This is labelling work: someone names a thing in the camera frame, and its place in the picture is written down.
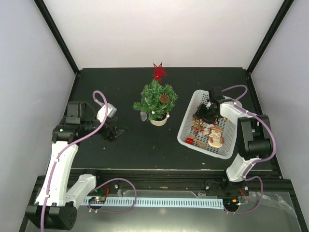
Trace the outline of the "clear battery box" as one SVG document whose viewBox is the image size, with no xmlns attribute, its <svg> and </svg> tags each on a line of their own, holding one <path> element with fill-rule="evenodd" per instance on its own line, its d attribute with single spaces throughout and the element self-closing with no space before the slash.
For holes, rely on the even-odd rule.
<svg viewBox="0 0 309 232">
<path fill-rule="evenodd" d="M 148 119 L 148 114 L 146 112 L 140 112 L 140 118 L 144 122 Z"/>
</svg>

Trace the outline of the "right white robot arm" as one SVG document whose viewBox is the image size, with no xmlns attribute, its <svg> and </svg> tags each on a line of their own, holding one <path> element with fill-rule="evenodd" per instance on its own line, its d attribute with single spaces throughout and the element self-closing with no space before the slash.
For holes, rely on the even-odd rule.
<svg viewBox="0 0 309 232">
<path fill-rule="evenodd" d="M 220 191 L 225 195 L 237 189 L 236 182 L 246 180 L 246 176 L 257 163 L 272 159 L 276 153 L 276 142 L 266 115 L 257 115 L 242 108 L 237 101 L 243 97 L 248 88 L 236 99 L 225 98 L 224 90 L 213 87 L 209 91 L 210 101 L 198 107 L 195 117 L 204 123 L 213 124 L 218 118 L 226 118 L 237 126 L 234 135 L 237 156 L 226 170 L 227 178 L 219 183 Z"/>
</svg>

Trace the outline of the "silver glitter ornament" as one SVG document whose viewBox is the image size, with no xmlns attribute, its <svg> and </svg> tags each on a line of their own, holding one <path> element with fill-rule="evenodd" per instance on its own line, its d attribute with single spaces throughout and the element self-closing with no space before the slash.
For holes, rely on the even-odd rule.
<svg viewBox="0 0 309 232">
<path fill-rule="evenodd" d="M 201 127 L 201 130 L 199 132 L 199 135 L 207 135 L 207 134 L 210 134 L 211 132 L 211 128 L 213 128 L 214 125 L 213 124 L 207 124 L 207 123 L 204 123 Z"/>
</svg>

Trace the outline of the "red star ornament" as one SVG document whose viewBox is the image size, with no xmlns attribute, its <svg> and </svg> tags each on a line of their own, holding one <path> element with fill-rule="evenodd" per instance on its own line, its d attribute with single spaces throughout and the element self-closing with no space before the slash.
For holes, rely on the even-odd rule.
<svg viewBox="0 0 309 232">
<path fill-rule="evenodd" d="M 162 77 L 167 76 L 166 70 L 163 69 L 163 62 L 161 62 L 159 65 L 153 63 L 153 66 L 154 66 L 153 77 L 156 81 L 161 83 Z"/>
</svg>

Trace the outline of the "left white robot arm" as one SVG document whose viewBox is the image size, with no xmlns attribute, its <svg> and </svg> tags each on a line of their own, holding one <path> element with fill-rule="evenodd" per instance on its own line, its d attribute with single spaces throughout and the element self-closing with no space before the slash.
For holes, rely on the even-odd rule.
<svg viewBox="0 0 309 232">
<path fill-rule="evenodd" d="M 98 193 L 104 182 L 93 174 L 82 174 L 71 188 L 67 188 L 71 166 L 82 140 L 100 134 L 110 142 L 126 131 L 112 123 L 116 107 L 99 103 L 94 108 L 85 101 L 70 101 L 66 114 L 52 132 L 52 153 L 45 180 L 34 204 L 26 207 L 26 217 L 41 230 L 71 230 L 77 210 L 92 191 Z"/>
</svg>

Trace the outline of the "brown pine cone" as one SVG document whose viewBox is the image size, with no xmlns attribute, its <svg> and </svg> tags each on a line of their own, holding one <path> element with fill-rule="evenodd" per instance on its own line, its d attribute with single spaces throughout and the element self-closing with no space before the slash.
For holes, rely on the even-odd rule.
<svg viewBox="0 0 309 232">
<path fill-rule="evenodd" d="M 198 123 L 198 122 L 201 122 L 201 119 L 199 117 L 197 117 L 197 116 L 193 116 L 192 117 L 192 122 L 193 123 Z"/>
<path fill-rule="evenodd" d="M 160 96 L 159 96 L 159 100 L 162 102 L 162 103 L 168 103 L 169 100 L 170 100 L 170 97 L 167 93 L 162 93 Z"/>
</svg>

